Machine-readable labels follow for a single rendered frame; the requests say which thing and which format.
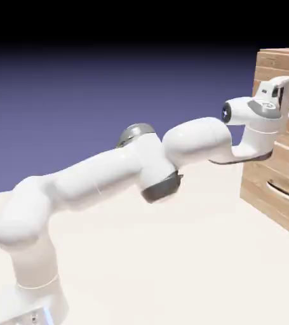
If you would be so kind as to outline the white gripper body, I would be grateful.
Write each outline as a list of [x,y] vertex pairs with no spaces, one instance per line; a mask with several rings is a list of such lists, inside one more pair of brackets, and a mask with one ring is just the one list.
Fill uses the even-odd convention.
[[279,107],[281,111],[281,127],[280,134],[286,133],[286,125],[289,119],[289,85],[285,85],[280,89]]

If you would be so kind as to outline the light wood cabinet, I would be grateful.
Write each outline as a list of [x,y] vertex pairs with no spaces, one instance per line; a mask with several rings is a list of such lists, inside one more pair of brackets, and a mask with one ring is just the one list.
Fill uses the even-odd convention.
[[[289,48],[257,53],[253,90],[272,77],[289,76]],[[289,231],[289,119],[271,158],[243,166],[240,197]]]

